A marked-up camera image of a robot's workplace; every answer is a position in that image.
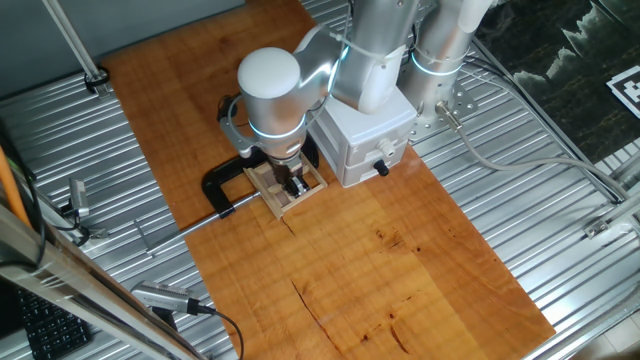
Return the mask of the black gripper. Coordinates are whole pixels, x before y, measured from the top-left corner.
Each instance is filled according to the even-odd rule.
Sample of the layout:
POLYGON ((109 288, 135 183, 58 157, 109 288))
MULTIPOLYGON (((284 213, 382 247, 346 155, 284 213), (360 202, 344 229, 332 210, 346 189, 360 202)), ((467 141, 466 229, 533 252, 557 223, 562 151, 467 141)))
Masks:
POLYGON ((273 169, 275 179, 282 189, 293 197, 300 197, 310 190, 301 175, 301 155, 294 154, 288 158, 267 156, 273 169))

